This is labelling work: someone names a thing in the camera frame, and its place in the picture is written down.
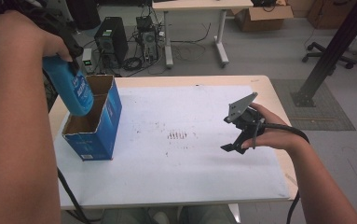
blue cardboard box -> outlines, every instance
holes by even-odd
[[[83,161],[112,160],[122,110],[113,76],[88,76],[93,108],[83,117],[70,115],[62,136]]]

shoe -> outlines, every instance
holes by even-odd
[[[158,223],[158,224],[170,224],[169,218],[164,212],[157,212],[154,216],[153,219]]]

black marks on paper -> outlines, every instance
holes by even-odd
[[[187,138],[187,133],[185,131],[172,130],[167,135],[167,139],[186,139],[186,138]]]

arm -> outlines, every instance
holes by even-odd
[[[42,57],[62,40],[18,12],[0,15],[0,223],[60,223]]]
[[[261,105],[252,104],[268,123],[285,124]],[[314,149],[301,137],[286,131],[266,129],[256,138],[258,146],[285,149],[295,167],[297,184],[307,223],[357,223],[357,213],[323,166]],[[251,147],[252,139],[242,147]]]

person's left hand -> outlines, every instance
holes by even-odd
[[[18,11],[8,10],[0,14],[0,50],[18,49],[17,52],[38,50],[41,56],[60,57],[71,62],[72,58],[59,36],[40,29]]]

